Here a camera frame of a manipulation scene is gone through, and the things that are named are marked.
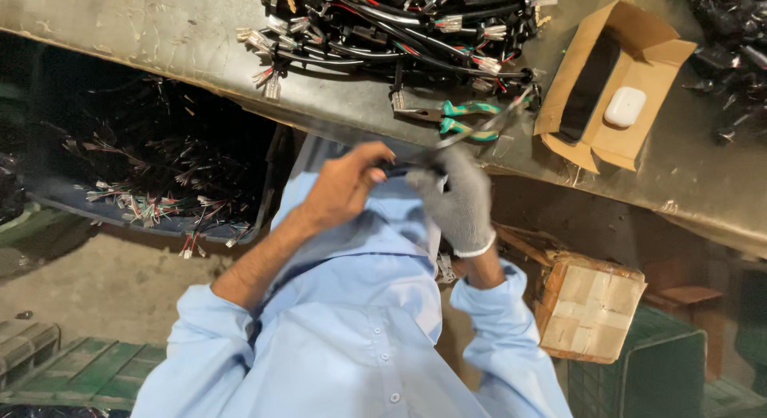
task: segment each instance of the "open cardboard box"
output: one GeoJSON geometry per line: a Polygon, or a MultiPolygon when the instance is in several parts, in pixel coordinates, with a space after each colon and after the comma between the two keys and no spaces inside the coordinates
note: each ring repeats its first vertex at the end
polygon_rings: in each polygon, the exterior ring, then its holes
{"type": "Polygon", "coordinates": [[[625,2],[613,2],[584,18],[570,43],[554,82],[535,121],[535,135],[555,153],[576,165],[597,172],[591,152],[602,160],[636,171],[634,160],[657,116],[661,104],[682,63],[695,50],[693,42],[679,40],[679,34],[655,15],[625,2]],[[559,131],[564,105],[578,75],[603,29],[609,29],[621,52],[610,79],[602,90],[583,138],[566,143],[553,133],[559,131]],[[642,90],[647,101],[637,121],[620,128],[604,120],[615,91],[628,86],[642,90]]]}

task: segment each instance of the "green-handled pliers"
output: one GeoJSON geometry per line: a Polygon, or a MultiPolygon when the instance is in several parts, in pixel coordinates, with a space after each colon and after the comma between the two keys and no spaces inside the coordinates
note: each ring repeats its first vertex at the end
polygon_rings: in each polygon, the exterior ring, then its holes
{"type": "MultiPolygon", "coordinates": [[[[414,119],[422,119],[430,122],[439,122],[439,133],[447,132],[473,132],[473,129],[467,127],[465,124],[456,121],[453,117],[465,116],[468,114],[490,114],[495,115],[501,112],[501,109],[492,105],[491,103],[470,101],[464,105],[454,106],[449,100],[446,100],[442,105],[442,109],[431,108],[403,108],[395,109],[395,113],[403,114],[404,116],[412,117],[414,119]]],[[[498,138],[498,132],[474,132],[469,137],[476,141],[492,141],[498,138]]]]}

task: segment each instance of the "white work glove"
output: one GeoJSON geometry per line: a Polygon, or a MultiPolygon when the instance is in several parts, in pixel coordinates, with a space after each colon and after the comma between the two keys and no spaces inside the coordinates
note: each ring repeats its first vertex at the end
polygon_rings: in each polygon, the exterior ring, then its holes
{"type": "Polygon", "coordinates": [[[437,152],[436,165],[447,172],[445,192],[440,185],[443,178],[432,170],[408,172],[407,183],[421,195],[424,211],[442,229],[456,256],[482,255],[495,240],[490,225],[490,178],[465,149],[456,146],[437,152]]]}

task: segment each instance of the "gray table surface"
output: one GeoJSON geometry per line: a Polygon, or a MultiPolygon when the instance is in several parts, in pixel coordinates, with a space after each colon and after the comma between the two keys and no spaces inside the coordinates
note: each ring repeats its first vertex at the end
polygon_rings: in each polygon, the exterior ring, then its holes
{"type": "MultiPolygon", "coordinates": [[[[525,44],[518,62],[548,71],[544,89],[578,22],[614,0],[559,1],[543,9],[552,19],[539,38],[525,44]]],[[[682,39],[702,41],[684,0],[629,1],[656,12],[682,39]]],[[[395,150],[438,140],[434,127],[395,119],[388,83],[364,73],[294,67],[282,80],[279,102],[266,101],[250,76],[268,65],[236,42],[235,28],[243,26],[265,26],[259,0],[0,0],[0,29],[206,87],[322,137],[351,144],[386,136],[395,150]]],[[[721,104],[681,87],[693,80],[685,65],[647,137],[637,172],[605,162],[599,175],[581,170],[532,137],[531,123],[516,123],[493,146],[472,149],[495,171],[650,208],[675,222],[692,222],[698,232],[720,241],[734,236],[767,242],[767,147],[745,140],[716,146],[709,132],[721,104]]],[[[468,96],[469,90],[407,89],[405,94],[411,107],[435,107],[444,99],[468,96]]]]}

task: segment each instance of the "black smartphone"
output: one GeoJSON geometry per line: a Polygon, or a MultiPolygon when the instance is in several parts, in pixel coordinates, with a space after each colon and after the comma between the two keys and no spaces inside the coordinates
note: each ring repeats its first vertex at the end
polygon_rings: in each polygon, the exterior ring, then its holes
{"type": "Polygon", "coordinates": [[[559,132],[554,136],[566,143],[577,143],[583,138],[594,109],[599,103],[605,84],[620,57],[620,45],[609,31],[602,31],[586,59],[578,80],[575,80],[568,102],[564,105],[559,132]]]}

